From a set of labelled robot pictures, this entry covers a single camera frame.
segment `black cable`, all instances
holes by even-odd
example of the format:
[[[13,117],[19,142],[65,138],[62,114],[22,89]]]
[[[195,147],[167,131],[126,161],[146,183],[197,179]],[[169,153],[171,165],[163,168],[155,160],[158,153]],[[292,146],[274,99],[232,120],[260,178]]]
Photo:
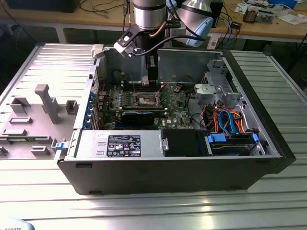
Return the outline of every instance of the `black cable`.
[[[168,42],[170,40],[177,39],[177,38],[187,38],[187,39],[193,39],[193,40],[197,40],[197,41],[205,41],[205,39],[203,39],[203,38],[198,38],[198,37],[189,36],[189,35],[171,36],[171,37],[164,39],[162,42],[159,42],[158,44],[156,44],[151,49],[149,49],[149,50],[147,50],[143,53],[140,53],[140,54],[134,54],[134,56],[139,57],[139,56],[144,56],[146,54],[149,54],[149,53],[153,52],[155,49],[157,49],[159,46],[163,45],[165,42]]]
[[[293,67],[296,65],[296,63],[299,61],[299,59],[301,58],[301,55],[303,55],[306,51],[307,51],[307,46],[305,46],[304,48],[302,48],[302,50],[300,50],[301,46],[303,45],[305,39],[307,37],[307,33],[305,34],[302,42],[300,43],[300,45],[298,46],[297,48],[297,51],[292,59],[292,61],[290,61],[289,65],[288,65],[288,68],[287,68],[287,71],[290,72]]]
[[[97,77],[94,81],[93,81],[93,83],[92,83],[92,87],[95,85],[95,83],[96,83],[96,81],[98,80],[98,79],[104,79],[104,78],[102,78],[102,77]]]
[[[94,6],[94,8],[96,8],[97,6],[102,6],[102,5],[108,5],[108,4],[111,4],[112,2],[114,2],[115,0],[112,0],[110,2],[107,2],[107,3],[100,3],[100,4],[97,4]]]
[[[262,2],[261,4],[259,4],[259,3],[256,3],[256,1],[254,0],[254,3],[255,3],[256,5],[259,5],[259,6],[263,6],[264,2],[265,2],[265,0],[263,0],[263,2]]]
[[[6,35],[6,38],[5,39],[9,39],[9,42],[10,42],[10,44],[12,45],[12,46],[16,46],[16,44],[13,44],[12,42],[11,42],[11,38],[12,37],[14,37],[14,35],[12,35],[12,36],[9,36],[9,35],[7,35],[6,34],[6,32],[0,27],[0,30],[2,31],[2,33],[3,34],[5,34]],[[25,48],[23,48],[22,46],[19,46],[19,45],[17,45],[17,47],[18,48],[20,48],[20,49],[22,49],[23,51],[25,51],[25,52],[27,52],[28,54],[30,54],[31,52],[29,51],[29,50],[27,50],[27,49],[25,49]]]
[[[183,76],[179,77],[179,78],[177,79],[176,84],[178,84],[178,83],[179,83],[179,80],[180,80],[181,78],[184,78],[184,77],[190,78],[195,84],[197,84],[197,82],[195,81],[195,79],[192,78],[192,77],[189,76],[189,75],[183,75]]]
[[[175,9],[173,3],[172,3],[172,0],[168,0],[168,1],[169,1],[169,4],[172,6],[172,8],[173,8],[173,10],[174,10],[174,13],[175,13],[175,15],[176,15],[176,17],[177,17],[177,19],[178,19],[179,21],[181,21],[181,19],[180,19],[178,13],[176,12],[176,9]],[[196,36],[197,38],[202,38],[201,36],[199,36],[197,33],[195,33],[194,31],[192,31],[192,30],[191,30],[190,28],[188,28],[187,26],[186,26],[186,29],[187,29],[187,31],[189,31],[191,34],[193,34],[193,35]]]
[[[108,10],[111,10],[111,9],[116,8],[116,7],[119,7],[119,6],[123,6],[123,5],[124,5],[124,4],[121,4],[121,5],[113,6],[113,7],[110,7],[110,8],[108,8],[108,9],[103,9],[103,10],[99,10],[99,11],[90,11],[90,10],[87,10],[87,9],[85,9],[85,8],[82,7],[82,4],[85,3],[86,1],[87,1],[87,0],[83,0],[82,2],[80,2],[79,7],[80,7],[81,10],[84,10],[84,11],[87,11],[87,12],[103,12],[103,11],[108,11]]]
[[[306,39],[306,37],[307,37],[307,33],[305,34],[305,37],[303,38],[303,40],[302,40],[302,42],[301,42],[301,44],[299,44],[299,46],[298,46],[298,50],[300,49],[300,47],[302,46],[302,44],[304,43],[304,41],[305,41],[305,39]]]
[[[203,126],[201,123],[199,123],[197,120],[195,120],[195,119],[193,118],[193,116],[196,115],[196,114],[191,115],[191,113],[190,113],[190,110],[189,110],[189,101],[190,101],[191,95],[192,95],[192,93],[193,93],[193,90],[194,90],[194,87],[191,89],[191,92],[190,92],[189,97],[188,97],[188,100],[187,100],[187,112],[188,112],[188,115],[189,115],[189,117],[192,119],[192,121],[194,121],[197,125],[199,125],[199,126],[201,127],[201,129],[207,130],[207,129],[205,128],[205,126]]]
[[[130,17],[131,17],[131,10],[130,10],[130,0],[128,1],[128,10],[129,10],[129,27],[131,27],[131,21],[130,21]]]
[[[123,21],[123,29],[122,29],[123,34],[125,32],[125,23],[126,23],[126,15],[124,15],[124,21]]]
[[[229,43],[229,46],[236,44],[236,42],[238,40],[239,33],[240,33],[240,29],[239,30],[236,29],[236,35],[232,39],[230,39],[230,42],[233,41],[233,40],[235,40],[235,41],[233,41],[232,43]],[[223,46],[226,45],[226,44],[227,44],[227,41],[225,43],[220,43],[219,45],[222,45],[222,48],[223,48]]]
[[[225,14],[225,15],[228,17],[228,22],[229,22],[229,24],[231,25],[232,22],[233,22],[232,17],[229,15],[228,10],[227,10],[227,8],[226,8],[224,5],[223,5],[223,8],[225,9],[226,13],[224,13],[224,12],[221,12],[221,13],[222,13],[222,14]],[[227,33],[225,34],[225,36],[224,36],[224,38],[222,39],[222,41],[219,42],[219,45],[224,43],[224,40],[225,40],[225,38],[226,38],[226,36],[227,36],[229,30],[230,30],[230,28],[229,28],[229,26],[228,26]]]
[[[307,75],[303,75],[303,76],[301,77],[301,79],[302,79],[304,82],[307,82]]]
[[[171,11],[171,9],[170,9],[168,6],[166,6],[166,10],[169,12],[169,14],[170,14],[170,15],[172,16],[172,18],[174,19],[175,16],[174,16],[173,12]]]
[[[7,15],[17,24],[17,25],[19,25],[22,29],[23,29],[23,31],[34,41],[34,43],[36,44],[37,43],[37,41],[23,28],[23,26],[19,23],[19,22],[17,22],[14,18],[13,18],[13,16],[11,16],[10,15],[10,13],[6,10],[6,8],[4,7],[4,5],[3,5],[3,3],[2,3],[2,1],[0,0],[0,4],[1,4],[1,6],[2,6],[2,8],[4,9],[4,11],[7,13]]]
[[[242,7],[240,7],[239,5],[236,5],[236,4],[228,4],[227,6],[231,6],[230,8],[229,8],[229,10],[232,12],[232,13],[236,13],[237,15],[236,16],[234,16],[233,18],[237,18],[239,15],[240,15],[240,12],[243,12],[243,8]],[[235,11],[233,11],[232,10],[232,8],[239,8],[239,12],[235,12]]]

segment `sticker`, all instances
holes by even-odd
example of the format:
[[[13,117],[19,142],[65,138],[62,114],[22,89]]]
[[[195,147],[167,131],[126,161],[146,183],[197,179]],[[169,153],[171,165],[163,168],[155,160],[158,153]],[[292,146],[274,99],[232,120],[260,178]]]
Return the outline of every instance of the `sticker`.
[[[108,157],[140,157],[140,135],[115,135],[108,133],[107,156]]]
[[[108,132],[97,132],[96,138],[107,138],[110,135]]]

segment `gray plastic block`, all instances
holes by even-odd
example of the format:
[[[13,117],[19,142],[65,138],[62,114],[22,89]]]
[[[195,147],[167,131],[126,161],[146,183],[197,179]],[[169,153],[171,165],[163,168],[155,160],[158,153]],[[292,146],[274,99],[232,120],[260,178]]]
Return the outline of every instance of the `gray plastic block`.
[[[7,138],[0,138],[0,145],[10,145],[11,142]]]
[[[48,136],[48,137],[45,137],[45,138],[35,138],[35,141],[38,144],[51,144],[52,138],[51,138],[51,136]]]
[[[32,146],[31,152],[35,156],[46,156],[50,154],[46,146]]]
[[[52,143],[51,143],[51,149],[54,153],[56,153],[56,144],[57,144],[57,140],[54,138]]]
[[[59,117],[61,118],[60,125],[54,125],[48,114],[45,114],[41,104],[32,104],[29,107],[24,107],[27,116],[31,117],[33,120],[30,124],[11,124],[9,122],[10,118],[16,117],[12,113],[11,117],[5,123],[5,126],[1,130],[0,134],[5,129],[25,129],[27,134],[25,140],[22,138],[17,138],[13,142],[14,136],[0,136],[0,146],[3,146],[9,154],[5,157],[6,159],[53,159],[55,152],[51,148],[51,144],[39,144],[34,138],[46,138],[51,136],[55,139],[55,143],[62,141],[63,139],[70,140],[73,125],[75,122],[76,115],[68,115],[65,109],[65,104],[59,104]],[[31,152],[32,146],[46,146],[50,151],[49,155],[35,156]]]
[[[28,116],[11,117],[9,122],[11,124],[30,124],[32,123],[32,119]]]
[[[58,124],[60,118],[58,116],[58,103],[57,106],[53,104],[52,99],[48,93],[49,86],[46,84],[38,84],[35,88],[35,93],[40,96],[44,104],[45,110],[47,111],[50,120],[53,124]]]
[[[5,129],[2,135],[6,136],[25,136],[27,131],[25,129]]]
[[[24,116],[26,114],[24,107],[30,104],[25,97],[15,97],[10,106],[17,116]]]
[[[57,112],[59,112],[60,109],[61,109],[61,107],[59,106],[59,104],[58,104],[58,102],[57,102],[57,99],[56,99],[55,97],[52,97],[51,99],[52,99],[52,104],[55,106]],[[47,114],[48,112],[47,112],[47,110],[45,109],[45,106],[44,106],[44,105],[42,105],[42,108],[43,108],[45,114]]]
[[[67,114],[76,115],[78,113],[79,106],[76,100],[67,100],[65,105]]]
[[[8,151],[3,147],[0,146],[0,156],[6,156]]]

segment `blue latch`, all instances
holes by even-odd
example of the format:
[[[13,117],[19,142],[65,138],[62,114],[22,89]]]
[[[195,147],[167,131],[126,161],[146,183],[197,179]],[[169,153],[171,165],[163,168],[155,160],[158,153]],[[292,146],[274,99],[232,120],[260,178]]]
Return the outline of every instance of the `blue latch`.
[[[84,122],[83,122],[83,128],[84,128],[84,129],[90,128],[90,124],[87,123],[86,121],[84,121]]]
[[[89,120],[90,120],[90,115],[91,115],[91,114],[85,114],[84,120],[85,120],[85,121],[89,121]]]
[[[90,92],[90,100],[96,99],[96,93]]]
[[[67,150],[68,149],[69,142],[58,142],[55,146],[56,150]]]
[[[256,143],[259,142],[259,137],[257,136],[257,134],[253,134],[253,138]]]
[[[90,108],[86,108],[86,111],[85,111],[87,114],[91,114],[92,113],[92,111],[91,111],[91,109]]]
[[[209,143],[212,142],[227,142],[224,134],[210,134],[208,136]]]
[[[92,109],[92,108],[93,108],[93,105],[90,104],[90,103],[88,103],[88,104],[87,104],[87,108],[88,108],[88,109]]]

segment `computer tower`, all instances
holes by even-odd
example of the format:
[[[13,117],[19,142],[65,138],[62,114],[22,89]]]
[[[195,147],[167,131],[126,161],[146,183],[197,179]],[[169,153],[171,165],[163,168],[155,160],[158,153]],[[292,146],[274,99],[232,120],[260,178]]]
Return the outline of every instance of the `computer tower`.
[[[11,9],[73,13],[80,0],[6,0]]]
[[[223,0],[212,0],[211,2],[211,10],[212,10],[212,15],[211,17],[213,18],[213,28],[215,28],[217,26],[220,14],[221,14],[221,10],[223,7]]]

